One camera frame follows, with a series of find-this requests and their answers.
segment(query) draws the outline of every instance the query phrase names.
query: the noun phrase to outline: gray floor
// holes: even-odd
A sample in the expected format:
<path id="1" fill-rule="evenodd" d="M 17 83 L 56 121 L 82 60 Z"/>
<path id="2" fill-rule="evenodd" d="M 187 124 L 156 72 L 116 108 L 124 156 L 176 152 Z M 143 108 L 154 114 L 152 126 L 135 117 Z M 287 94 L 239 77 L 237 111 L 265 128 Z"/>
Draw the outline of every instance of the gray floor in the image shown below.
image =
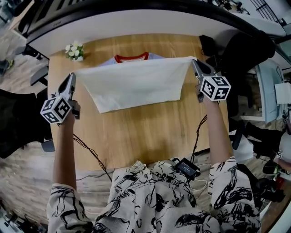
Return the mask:
<path id="1" fill-rule="evenodd" d="M 38 93 L 44 86 L 37 84 L 30 86 L 30 77 L 41 67 L 48 64 L 46 59 L 38 61 L 30 56 L 15 56 L 14 50 L 25 44 L 25 41 L 12 32 L 7 26 L 0 28 L 0 59 L 14 59 L 14 66 L 0 77 L 0 88 L 14 93 Z M 19 216 L 31 218 L 37 222 L 47 223 L 46 204 L 52 185 L 52 168 L 54 153 L 45 153 L 40 143 L 33 142 L 24 150 L 17 150 L 7 159 L 0 159 L 0 198 L 3 203 Z M 209 154 L 200 156 L 196 165 L 209 162 Z M 263 177 L 262 167 L 265 161 L 251 159 L 247 166 L 256 177 Z M 201 168 L 198 179 L 208 180 L 210 166 Z M 77 178 L 86 175 L 101 174 L 96 172 L 77 171 Z M 205 182 L 194 181 L 191 187 L 201 209 L 209 210 L 209 196 Z M 82 198 L 88 217 L 93 220 L 106 205 L 110 182 L 106 176 L 100 178 L 86 178 L 77 182 L 78 192 Z"/>

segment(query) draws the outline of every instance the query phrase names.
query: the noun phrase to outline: small black device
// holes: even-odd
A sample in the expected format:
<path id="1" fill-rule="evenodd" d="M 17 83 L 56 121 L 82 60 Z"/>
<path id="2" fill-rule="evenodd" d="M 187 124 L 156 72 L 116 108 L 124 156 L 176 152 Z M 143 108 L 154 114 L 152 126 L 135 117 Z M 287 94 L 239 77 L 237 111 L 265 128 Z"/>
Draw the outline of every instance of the small black device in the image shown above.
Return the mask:
<path id="1" fill-rule="evenodd" d="M 178 162 L 175 168 L 182 172 L 189 180 L 194 180 L 195 177 L 200 176 L 200 168 L 195 166 L 186 158 L 183 158 L 180 162 Z"/>

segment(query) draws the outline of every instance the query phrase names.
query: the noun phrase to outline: small potted plant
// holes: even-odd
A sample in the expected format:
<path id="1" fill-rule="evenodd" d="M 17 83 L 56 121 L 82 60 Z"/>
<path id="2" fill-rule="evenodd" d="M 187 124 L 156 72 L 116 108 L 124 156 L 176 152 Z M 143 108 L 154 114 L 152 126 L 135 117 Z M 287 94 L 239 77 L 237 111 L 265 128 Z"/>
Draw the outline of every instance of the small potted plant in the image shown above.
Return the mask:
<path id="1" fill-rule="evenodd" d="M 65 47 L 65 53 L 71 61 L 82 61 L 84 59 L 83 44 L 75 41 Z"/>

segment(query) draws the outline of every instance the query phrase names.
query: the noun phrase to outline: black and white patterned shirt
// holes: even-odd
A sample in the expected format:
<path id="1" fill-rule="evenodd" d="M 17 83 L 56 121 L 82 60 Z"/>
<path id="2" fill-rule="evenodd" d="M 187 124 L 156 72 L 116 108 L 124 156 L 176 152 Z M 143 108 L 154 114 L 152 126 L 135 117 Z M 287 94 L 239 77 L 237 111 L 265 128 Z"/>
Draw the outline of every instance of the black and white patterned shirt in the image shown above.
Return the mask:
<path id="1" fill-rule="evenodd" d="M 115 170 L 107 207 L 95 223 L 76 190 L 54 184 L 47 207 L 49 233 L 256 233 L 261 222 L 248 177 L 234 157 L 210 169 L 211 211 L 201 211 L 186 177 L 167 162 L 140 161 Z"/>

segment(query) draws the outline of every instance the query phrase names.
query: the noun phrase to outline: sleeve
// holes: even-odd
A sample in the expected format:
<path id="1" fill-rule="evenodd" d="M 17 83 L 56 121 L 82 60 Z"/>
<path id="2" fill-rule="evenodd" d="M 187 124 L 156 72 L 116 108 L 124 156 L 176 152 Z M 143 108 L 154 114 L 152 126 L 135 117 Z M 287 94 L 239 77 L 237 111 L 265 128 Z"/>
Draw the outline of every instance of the sleeve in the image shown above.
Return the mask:
<path id="1" fill-rule="evenodd" d="M 85 215 L 77 191 L 68 185 L 54 184 L 47 205 L 49 233 L 91 233 L 93 223 Z"/>
<path id="2" fill-rule="evenodd" d="M 260 232 L 260 214 L 255 208 L 249 178 L 237 169 L 235 158 L 215 164 L 209 175 L 211 213 L 221 231 Z"/>

